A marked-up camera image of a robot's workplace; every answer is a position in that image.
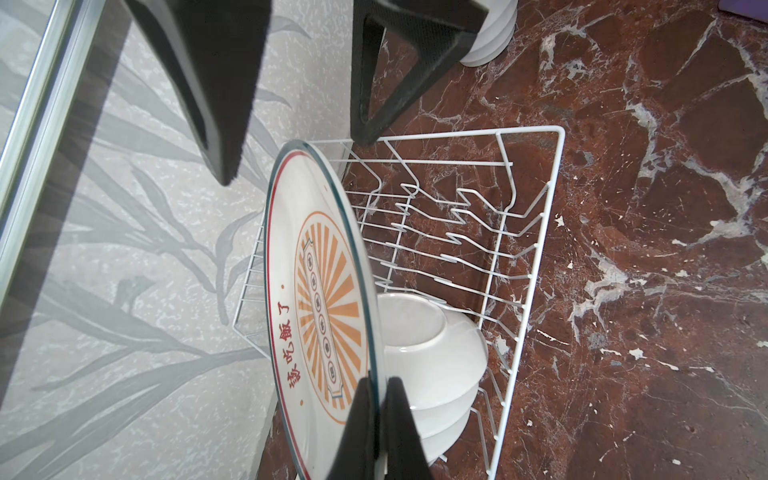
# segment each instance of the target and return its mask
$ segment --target wallpaper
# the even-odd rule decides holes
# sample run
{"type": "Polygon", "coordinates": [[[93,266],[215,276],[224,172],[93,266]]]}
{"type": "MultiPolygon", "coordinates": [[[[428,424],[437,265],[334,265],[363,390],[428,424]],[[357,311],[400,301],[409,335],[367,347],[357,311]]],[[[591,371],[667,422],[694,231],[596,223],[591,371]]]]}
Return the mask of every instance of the wallpaper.
{"type": "MultiPolygon", "coordinates": [[[[0,319],[0,478],[255,475],[272,372],[230,324],[274,155],[348,135],[351,15],[273,3],[240,175],[221,187],[141,31],[108,2],[0,319]]],[[[13,21],[41,35],[47,20],[13,21]]],[[[25,77],[0,56],[0,78],[12,108],[7,86],[25,77]]]]}

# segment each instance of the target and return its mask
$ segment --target purple object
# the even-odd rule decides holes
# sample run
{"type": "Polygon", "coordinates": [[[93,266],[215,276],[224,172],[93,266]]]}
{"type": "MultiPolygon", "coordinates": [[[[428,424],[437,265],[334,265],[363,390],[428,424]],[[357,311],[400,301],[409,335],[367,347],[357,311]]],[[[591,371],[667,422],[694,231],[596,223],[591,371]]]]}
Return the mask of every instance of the purple object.
{"type": "Polygon", "coordinates": [[[768,23],[768,2],[766,0],[720,0],[718,7],[726,12],[768,23]]]}

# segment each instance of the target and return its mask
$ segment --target white stacked dishes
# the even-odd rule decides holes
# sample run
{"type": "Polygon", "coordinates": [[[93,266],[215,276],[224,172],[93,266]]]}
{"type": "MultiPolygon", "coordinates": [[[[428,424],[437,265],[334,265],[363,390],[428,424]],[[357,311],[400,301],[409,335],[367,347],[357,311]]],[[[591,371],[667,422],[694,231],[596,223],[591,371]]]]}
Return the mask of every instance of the white stacked dishes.
{"type": "Polygon", "coordinates": [[[480,3],[488,9],[488,16],[474,45],[461,60],[467,67],[478,67],[498,57],[515,33],[518,0],[481,0],[480,3]]]}
{"type": "Polygon", "coordinates": [[[488,346],[463,313],[409,293],[378,295],[388,376],[406,388],[425,457],[434,462],[462,434],[488,346]]]}

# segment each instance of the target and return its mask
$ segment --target orange sunburst pattern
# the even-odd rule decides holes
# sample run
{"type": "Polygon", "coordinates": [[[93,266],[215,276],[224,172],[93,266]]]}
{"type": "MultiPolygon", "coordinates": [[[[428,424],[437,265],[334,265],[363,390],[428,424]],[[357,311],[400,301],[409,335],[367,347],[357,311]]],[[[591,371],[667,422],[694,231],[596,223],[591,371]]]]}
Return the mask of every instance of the orange sunburst pattern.
{"type": "Polygon", "coordinates": [[[330,217],[310,214],[299,238],[294,289],[302,352],[317,398],[343,424],[368,372],[362,293],[349,246],[330,217]]]}

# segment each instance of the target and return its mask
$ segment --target rack wire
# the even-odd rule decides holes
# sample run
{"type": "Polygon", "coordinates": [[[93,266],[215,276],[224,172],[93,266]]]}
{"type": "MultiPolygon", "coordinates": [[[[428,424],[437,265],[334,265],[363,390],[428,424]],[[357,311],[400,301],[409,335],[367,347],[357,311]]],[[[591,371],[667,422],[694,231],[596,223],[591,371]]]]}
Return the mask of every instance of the rack wire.
{"type": "MultiPolygon", "coordinates": [[[[478,389],[472,413],[491,480],[501,458],[564,138],[562,127],[540,126],[382,137],[369,148],[351,140],[310,142],[329,161],[347,163],[343,184],[379,292],[423,296],[476,319],[484,333],[493,352],[484,378],[491,391],[478,389]],[[507,339],[515,343],[511,362],[507,339]],[[507,380],[503,393],[497,371],[507,380]],[[491,455],[484,425],[492,434],[491,455]]],[[[263,226],[232,327],[270,358],[262,234],[263,226]]]]}

